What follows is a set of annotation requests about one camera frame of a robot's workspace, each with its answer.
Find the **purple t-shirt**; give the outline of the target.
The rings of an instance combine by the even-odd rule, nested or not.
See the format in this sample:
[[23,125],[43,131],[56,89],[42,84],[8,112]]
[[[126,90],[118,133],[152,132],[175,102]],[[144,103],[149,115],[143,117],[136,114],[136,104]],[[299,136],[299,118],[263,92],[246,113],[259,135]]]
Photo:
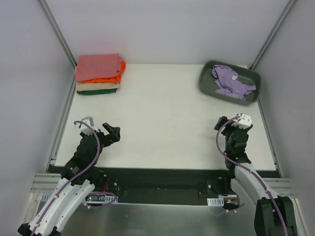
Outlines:
[[245,96],[256,90],[256,86],[243,84],[238,80],[238,73],[225,65],[214,65],[211,74],[216,78],[216,85],[219,87],[216,93],[229,97],[245,100]]

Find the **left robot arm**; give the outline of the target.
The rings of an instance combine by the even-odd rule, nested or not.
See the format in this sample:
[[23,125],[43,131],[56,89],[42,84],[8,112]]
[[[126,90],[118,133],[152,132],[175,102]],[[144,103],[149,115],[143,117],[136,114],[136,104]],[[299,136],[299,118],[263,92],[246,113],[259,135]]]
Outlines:
[[29,223],[21,224],[22,236],[59,236],[75,210],[93,191],[105,187],[104,172],[96,167],[104,148],[119,142],[119,127],[103,123],[107,131],[92,127],[86,120],[75,121],[81,140],[73,156],[63,167],[61,178],[41,211]]

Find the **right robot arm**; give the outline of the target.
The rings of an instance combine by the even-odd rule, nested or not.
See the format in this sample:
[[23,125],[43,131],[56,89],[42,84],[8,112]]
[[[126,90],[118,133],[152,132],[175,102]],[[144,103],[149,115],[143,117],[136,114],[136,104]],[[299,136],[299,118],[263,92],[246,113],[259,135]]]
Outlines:
[[235,192],[242,204],[251,208],[256,235],[296,236],[298,231],[291,199],[273,190],[246,154],[248,132],[252,127],[252,117],[244,113],[231,119],[222,116],[214,127],[216,138],[219,135],[225,137],[225,149],[219,152],[232,172],[232,177],[221,182],[222,190],[227,194]]

